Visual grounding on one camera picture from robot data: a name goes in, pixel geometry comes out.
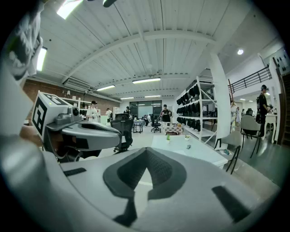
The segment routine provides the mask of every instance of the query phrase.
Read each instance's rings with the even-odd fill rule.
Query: office chair
[[[253,110],[251,108],[249,108],[247,111],[246,111],[246,115],[250,115],[253,117]]]
[[[132,127],[134,121],[132,119],[128,120],[113,120],[111,121],[111,127],[117,129],[121,133],[121,138],[124,136],[126,142],[122,143],[122,139],[120,139],[120,143],[118,146],[114,148],[114,152],[119,151],[127,151],[129,146],[132,144]]]
[[[236,159],[235,163],[234,163],[234,166],[232,168],[232,171],[231,171],[231,174],[232,174],[234,169],[235,169],[235,166],[236,166],[236,163],[237,163],[237,159],[239,157],[239,153],[240,153],[240,149],[241,149],[240,132],[239,131],[233,131],[228,136],[226,136],[224,138],[217,139],[217,142],[216,142],[216,145],[215,145],[214,149],[216,149],[216,147],[218,145],[218,142],[220,142],[219,147],[221,147],[222,142],[225,143],[225,144],[232,145],[232,146],[236,147],[235,148],[235,153],[234,154],[230,154],[230,155],[225,155],[223,152],[219,151],[219,154],[221,156],[223,156],[228,161],[230,161],[230,164],[228,165],[226,172],[230,169],[230,166],[232,165],[233,160]]]
[[[128,120],[129,118],[129,114],[116,114],[115,116],[115,121],[119,121],[119,120]]]
[[[257,142],[259,141],[257,152],[256,152],[256,153],[258,153],[259,146],[260,146],[260,141],[261,141],[260,129],[261,129],[261,124],[257,123],[255,121],[255,119],[251,115],[245,115],[242,118],[242,121],[241,121],[241,134],[243,135],[242,148],[244,147],[244,137],[245,136],[247,138],[248,138],[248,136],[250,136],[251,139],[253,137],[257,138],[255,146],[254,146],[254,149],[252,151],[252,154],[251,154],[250,158],[252,158],[252,156],[254,154],[254,151],[255,151],[255,148],[256,148],[256,145],[257,145]]]
[[[158,121],[155,121],[154,117],[151,117],[151,119],[152,119],[151,125],[153,127],[151,129],[151,131],[154,131],[154,133],[156,131],[159,131],[161,133],[161,128],[159,128],[159,126],[161,126],[161,124]]]

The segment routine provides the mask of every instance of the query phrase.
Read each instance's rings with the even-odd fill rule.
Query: metal railing
[[[237,82],[234,82],[231,84],[232,86],[232,92],[248,88],[252,85],[256,85],[258,83],[262,83],[263,81],[272,79],[269,67],[263,68],[259,70],[258,72],[255,72],[251,74],[250,76],[247,76]]]

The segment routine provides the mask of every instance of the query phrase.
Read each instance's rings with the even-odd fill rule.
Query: ceiling light
[[[160,97],[161,95],[145,96],[145,97]]]
[[[102,90],[110,89],[110,88],[114,88],[114,87],[115,87],[114,85],[110,85],[108,87],[103,87],[103,88],[97,89],[97,91],[102,91]]]
[[[124,100],[124,99],[133,99],[133,97],[124,97],[124,98],[120,98],[121,100]]]
[[[243,53],[244,53],[243,49],[239,49],[238,52],[237,52],[238,55],[242,55]]]
[[[66,0],[58,9],[57,14],[66,19],[68,15],[75,9],[83,0]]]
[[[42,71],[42,66],[44,64],[44,58],[45,58],[46,52],[47,52],[47,48],[45,48],[45,47],[42,47],[40,52],[39,52],[39,55],[37,58],[37,66],[36,66],[36,70],[38,70],[38,71]]]
[[[151,79],[145,79],[145,80],[139,80],[139,81],[133,81],[134,84],[138,84],[138,83],[144,83],[144,82],[157,82],[160,81],[161,78],[151,78]]]

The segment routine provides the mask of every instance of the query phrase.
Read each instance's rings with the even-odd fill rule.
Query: black strip
[[[223,186],[212,188],[212,191],[234,220],[235,223],[248,216],[251,212]]]
[[[86,171],[87,170],[85,170],[84,168],[78,168],[78,169],[64,171],[63,173],[65,174],[65,176],[72,176],[72,175],[77,175],[79,173],[86,172]]]

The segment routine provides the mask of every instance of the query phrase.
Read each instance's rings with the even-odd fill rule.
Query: desk
[[[137,131],[137,125],[140,126],[140,131]],[[137,133],[139,132],[141,134],[141,132],[143,132],[143,126],[145,125],[145,121],[144,120],[139,120],[139,121],[135,121],[134,120],[134,124],[133,124],[133,133]]]
[[[216,165],[221,169],[228,162],[226,158],[222,157],[216,151],[199,142],[195,138],[190,138],[189,141],[185,141],[183,135],[171,136],[170,143],[167,144],[166,137],[167,136],[165,135],[155,135],[153,137],[151,147],[169,150],[182,155],[204,160],[212,163],[213,165]],[[189,150],[186,149],[187,145],[191,145]]]
[[[276,118],[277,118],[277,115],[275,115],[275,114],[267,114],[266,115],[266,122],[265,122],[265,126],[264,126],[264,136],[262,137],[263,140],[266,137],[267,124],[273,123],[274,129],[273,129],[273,135],[272,135],[272,143],[274,143],[274,137],[275,137],[275,131],[276,131]]]

